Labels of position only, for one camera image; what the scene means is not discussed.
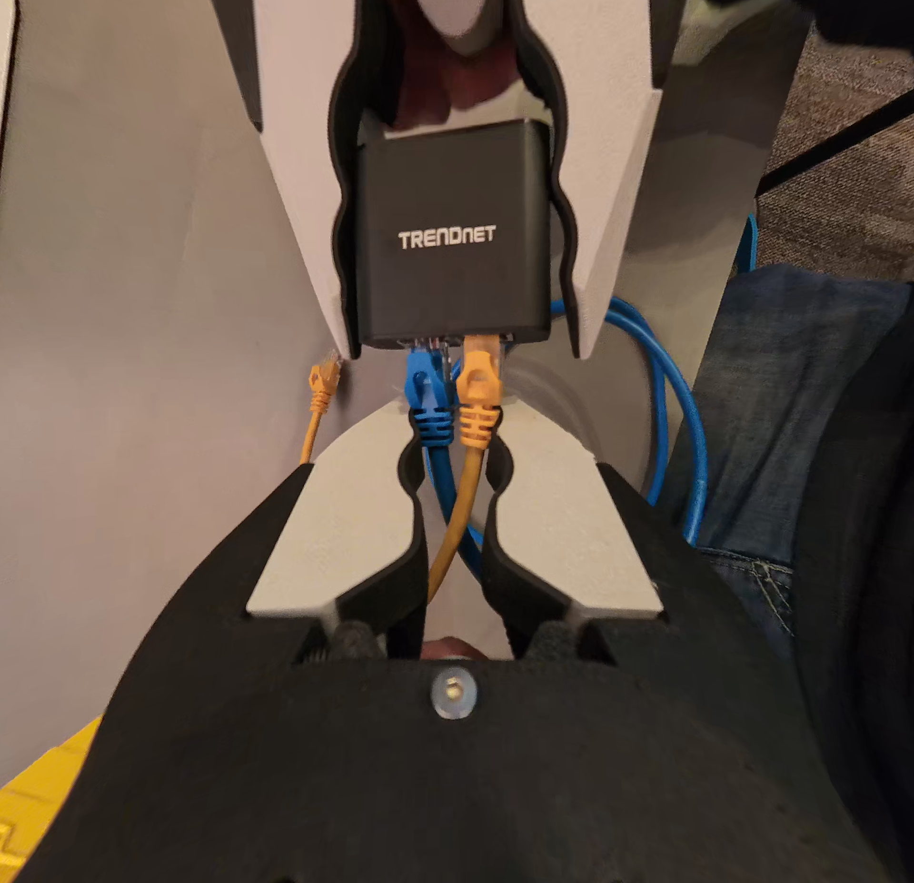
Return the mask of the person's blue jeans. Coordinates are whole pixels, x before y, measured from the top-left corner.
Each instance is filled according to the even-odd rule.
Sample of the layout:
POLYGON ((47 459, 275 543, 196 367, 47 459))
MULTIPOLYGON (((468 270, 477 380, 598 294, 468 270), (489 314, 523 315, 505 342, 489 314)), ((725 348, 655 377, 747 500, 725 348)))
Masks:
POLYGON ((696 548, 782 658, 793 643, 794 535, 839 397, 912 311, 912 284, 776 263, 725 287, 692 388, 707 449, 696 548))

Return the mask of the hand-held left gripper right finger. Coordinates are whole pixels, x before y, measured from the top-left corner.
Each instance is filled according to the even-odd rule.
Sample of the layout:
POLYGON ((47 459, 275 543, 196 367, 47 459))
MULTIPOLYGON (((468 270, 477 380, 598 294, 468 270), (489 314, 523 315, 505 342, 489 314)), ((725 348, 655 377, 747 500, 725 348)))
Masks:
POLYGON ((599 462, 570 432, 529 405, 503 405, 486 480, 482 588, 514 658, 544 623, 577 633, 664 612, 599 462))

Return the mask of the yellow plastic bin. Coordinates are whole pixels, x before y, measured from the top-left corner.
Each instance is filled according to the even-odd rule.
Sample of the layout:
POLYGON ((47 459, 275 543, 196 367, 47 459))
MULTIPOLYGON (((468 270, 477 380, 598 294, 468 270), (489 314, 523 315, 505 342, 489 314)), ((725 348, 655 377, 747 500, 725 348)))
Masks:
POLYGON ((1 881, 15 881, 68 797, 101 716, 34 761, 1 791, 1 881))

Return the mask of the black metal bar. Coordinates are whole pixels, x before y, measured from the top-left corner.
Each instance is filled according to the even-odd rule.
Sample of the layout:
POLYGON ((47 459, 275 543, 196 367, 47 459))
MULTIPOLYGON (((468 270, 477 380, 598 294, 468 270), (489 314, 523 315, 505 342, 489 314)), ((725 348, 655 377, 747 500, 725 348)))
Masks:
POLYGON ((862 144, 870 137, 907 119, 912 113, 913 90, 910 89, 897 96, 896 99, 890 100, 873 112, 825 138, 819 144, 767 172, 759 182, 756 197, 759 198, 835 158, 846 150, 862 144))

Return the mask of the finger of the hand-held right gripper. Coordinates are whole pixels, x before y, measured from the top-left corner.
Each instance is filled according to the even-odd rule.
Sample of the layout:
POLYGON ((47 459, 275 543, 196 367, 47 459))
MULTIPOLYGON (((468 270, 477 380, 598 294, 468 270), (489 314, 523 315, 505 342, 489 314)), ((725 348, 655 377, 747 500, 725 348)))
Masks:
POLYGON ((650 0, 510 0, 519 72, 551 114, 558 279, 580 359, 613 295, 662 98, 651 22, 650 0))
POLYGON ((355 235, 366 0, 246 0, 245 103, 314 294, 361 354, 355 235))

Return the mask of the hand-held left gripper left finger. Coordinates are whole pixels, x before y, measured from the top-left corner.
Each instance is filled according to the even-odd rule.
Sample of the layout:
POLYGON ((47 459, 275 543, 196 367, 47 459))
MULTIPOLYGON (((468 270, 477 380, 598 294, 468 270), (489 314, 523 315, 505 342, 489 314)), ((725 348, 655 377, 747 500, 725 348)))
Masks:
POLYGON ((422 459, 405 400, 336 438, 307 469, 247 614, 310 618, 327 637, 360 622, 384 638, 389 657, 417 658, 428 596, 422 459))

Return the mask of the small black ethernet switch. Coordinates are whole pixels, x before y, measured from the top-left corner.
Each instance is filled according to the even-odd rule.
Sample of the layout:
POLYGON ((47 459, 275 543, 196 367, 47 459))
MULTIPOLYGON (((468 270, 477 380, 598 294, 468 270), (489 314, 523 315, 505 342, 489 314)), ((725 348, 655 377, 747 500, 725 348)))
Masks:
POLYGON ((358 337, 365 347, 551 329, 550 137, 514 120, 360 147, 358 337))

